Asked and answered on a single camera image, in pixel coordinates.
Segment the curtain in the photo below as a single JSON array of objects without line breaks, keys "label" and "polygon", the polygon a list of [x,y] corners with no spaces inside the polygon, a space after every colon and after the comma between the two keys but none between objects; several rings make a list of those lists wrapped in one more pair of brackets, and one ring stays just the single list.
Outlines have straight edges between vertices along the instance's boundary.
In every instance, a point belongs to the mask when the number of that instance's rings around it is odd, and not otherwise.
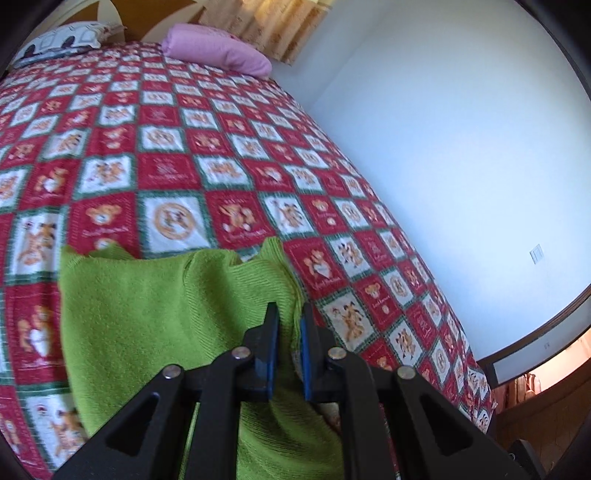
[{"label": "curtain", "polygon": [[207,0],[199,23],[221,28],[269,58],[292,64],[332,0]]}]

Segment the red and white patterned quilt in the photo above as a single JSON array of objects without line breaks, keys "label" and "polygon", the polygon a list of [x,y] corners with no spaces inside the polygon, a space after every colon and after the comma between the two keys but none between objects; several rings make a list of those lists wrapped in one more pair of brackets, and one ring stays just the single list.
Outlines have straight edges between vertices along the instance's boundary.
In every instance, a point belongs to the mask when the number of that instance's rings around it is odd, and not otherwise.
[{"label": "red and white patterned quilt", "polygon": [[486,429],[493,399],[450,306],[370,185],[273,82],[131,43],[0,85],[0,430],[31,474],[83,443],[61,355],[59,251],[142,258],[278,235],[316,320],[406,364]]}]

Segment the light switch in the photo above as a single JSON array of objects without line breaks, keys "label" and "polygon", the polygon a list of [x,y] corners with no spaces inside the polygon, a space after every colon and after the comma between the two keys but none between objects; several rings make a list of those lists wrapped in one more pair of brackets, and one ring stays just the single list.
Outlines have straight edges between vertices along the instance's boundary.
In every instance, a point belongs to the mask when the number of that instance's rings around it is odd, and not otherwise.
[{"label": "light switch", "polygon": [[537,244],[535,248],[530,252],[531,259],[534,261],[534,264],[537,264],[544,258],[544,251],[540,244]]}]

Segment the green towel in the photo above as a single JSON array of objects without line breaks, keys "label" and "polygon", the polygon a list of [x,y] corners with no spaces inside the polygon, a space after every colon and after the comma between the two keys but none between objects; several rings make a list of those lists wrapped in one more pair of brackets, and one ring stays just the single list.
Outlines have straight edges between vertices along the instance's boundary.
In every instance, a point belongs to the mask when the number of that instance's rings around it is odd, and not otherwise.
[{"label": "green towel", "polygon": [[136,260],[112,245],[87,257],[65,247],[60,268],[61,342],[89,434],[165,365],[200,367],[240,345],[274,301],[281,315],[274,398],[242,405],[238,479],[343,478],[340,441],[304,401],[291,360],[303,294],[277,238],[246,263],[215,249]]}]

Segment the pillow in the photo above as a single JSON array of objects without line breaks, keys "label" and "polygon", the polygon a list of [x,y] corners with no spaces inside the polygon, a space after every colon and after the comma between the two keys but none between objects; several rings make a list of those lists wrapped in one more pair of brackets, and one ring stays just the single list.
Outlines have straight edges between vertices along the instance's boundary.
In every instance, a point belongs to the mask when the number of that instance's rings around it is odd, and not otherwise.
[{"label": "pillow", "polygon": [[162,42],[162,51],[173,59],[235,70],[263,79],[269,77],[272,69],[269,59],[253,46],[228,32],[203,25],[172,26]]},{"label": "pillow", "polygon": [[123,29],[123,25],[101,22],[74,22],[62,25],[31,40],[20,49],[12,61],[16,62],[57,48],[100,48],[101,42]]},{"label": "pillow", "polygon": [[37,63],[38,61],[71,57],[73,55],[78,55],[80,53],[86,53],[90,50],[92,50],[91,47],[54,48],[53,50],[46,51],[45,53],[40,53],[39,55],[33,55],[32,57],[24,57],[20,60],[17,60],[12,64],[12,68],[21,69],[23,67],[32,65],[33,63]]}]

